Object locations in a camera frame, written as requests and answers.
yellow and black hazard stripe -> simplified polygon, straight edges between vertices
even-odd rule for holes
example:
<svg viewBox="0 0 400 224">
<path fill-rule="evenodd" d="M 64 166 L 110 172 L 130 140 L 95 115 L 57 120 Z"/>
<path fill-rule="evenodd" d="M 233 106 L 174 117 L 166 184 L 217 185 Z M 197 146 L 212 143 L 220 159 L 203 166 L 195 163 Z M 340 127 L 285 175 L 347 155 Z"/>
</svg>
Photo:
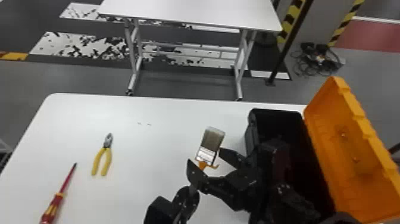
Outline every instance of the yellow and black hazard stripe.
<svg viewBox="0 0 400 224">
<path fill-rule="evenodd" d="M 278 43 L 285 43 L 291 33 L 306 0 L 293 0 L 282 22 L 282 31 L 278 34 Z"/>
<path fill-rule="evenodd" d="M 335 30 L 333 33 L 332 38 L 330 39 L 328 46 L 335 46 L 336 42 L 338 41 L 341 34 L 345 31 L 347 25 L 350 23 L 353 16 L 356 15 L 357 11 L 359 10 L 360 6 L 364 3 L 365 0 L 355 0 L 353 3 L 353 7 L 351 8 L 350 12 L 345 16 L 340 24 L 339 28 Z"/>
<path fill-rule="evenodd" d="M 0 60 L 23 61 L 28 57 L 28 53 L 0 51 Z"/>
</svg>

pliers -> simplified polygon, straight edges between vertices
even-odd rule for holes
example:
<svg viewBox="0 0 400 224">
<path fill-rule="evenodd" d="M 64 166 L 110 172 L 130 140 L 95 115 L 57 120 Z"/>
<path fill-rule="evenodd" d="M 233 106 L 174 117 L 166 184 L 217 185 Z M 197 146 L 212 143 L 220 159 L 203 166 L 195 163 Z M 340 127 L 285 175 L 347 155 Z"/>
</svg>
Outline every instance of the pliers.
<svg viewBox="0 0 400 224">
<path fill-rule="evenodd" d="M 100 151 L 97 153 L 95 157 L 95 161 L 93 162 L 93 168 L 92 168 L 92 176 L 95 176 L 97 173 L 97 170 L 99 169 L 99 163 L 101 160 L 101 157 L 105 153 L 105 163 L 103 166 L 103 169 L 101 170 L 101 176 L 105 176 L 107 174 L 108 168 L 110 167 L 111 164 L 111 144 L 113 142 L 113 135 L 112 133 L 109 133 L 104 140 L 103 147 L 100 149 Z"/>
</svg>

orange toolbox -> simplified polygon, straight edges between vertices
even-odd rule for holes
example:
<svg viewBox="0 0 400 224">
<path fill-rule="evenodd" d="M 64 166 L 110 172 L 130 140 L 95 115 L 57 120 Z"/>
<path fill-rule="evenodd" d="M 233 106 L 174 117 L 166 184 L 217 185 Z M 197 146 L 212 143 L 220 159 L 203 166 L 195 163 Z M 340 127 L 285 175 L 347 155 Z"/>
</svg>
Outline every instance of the orange toolbox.
<svg viewBox="0 0 400 224">
<path fill-rule="evenodd" d="M 291 184 L 322 218 L 340 211 L 361 223 L 400 217 L 398 167 L 342 78 L 327 79 L 304 120 L 297 112 L 260 109 L 248 119 L 256 138 L 246 137 L 247 149 L 276 137 L 292 146 Z"/>
</svg>

toolbox lid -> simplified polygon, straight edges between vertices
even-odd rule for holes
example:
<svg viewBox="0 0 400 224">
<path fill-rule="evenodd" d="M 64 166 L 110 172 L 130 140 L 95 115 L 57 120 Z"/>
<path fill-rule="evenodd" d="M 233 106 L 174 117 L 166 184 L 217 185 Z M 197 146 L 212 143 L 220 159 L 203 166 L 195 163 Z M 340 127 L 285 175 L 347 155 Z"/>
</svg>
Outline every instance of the toolbox lid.
<svg viewBox="0 0 400 224">
<path fill-rule="evenodd" d="M 362 223 L 400 216 L 400 175 L 341 77 L 329 77 L 304 111 L 336 211 Z"/>
</svg>

robotic arm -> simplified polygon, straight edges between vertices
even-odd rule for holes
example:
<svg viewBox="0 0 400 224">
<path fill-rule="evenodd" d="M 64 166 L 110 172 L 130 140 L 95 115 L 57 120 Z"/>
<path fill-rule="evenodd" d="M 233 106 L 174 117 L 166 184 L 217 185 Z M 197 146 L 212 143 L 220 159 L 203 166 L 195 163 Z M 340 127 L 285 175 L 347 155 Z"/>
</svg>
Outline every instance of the robotic arm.
<svg viewBox="0 0 400 224">
<path fill-rule="evenodd" d="M 159 196 L 148 208 L 145 224 L 186 223 L 199 203 L 199 193 L 223 200 L 232 210 L 250 213 L 249 223 L 316 223 L 320 215 L 313 204 L 286 184 L 290 169 L 289 146 L 279 139 L 261 144 L 244 157 L 220 148 L 219 157 L 236 170 L 222 177 L 207 176 L 191 160 L 181 188 L 172 202 Z"/>
</svg>

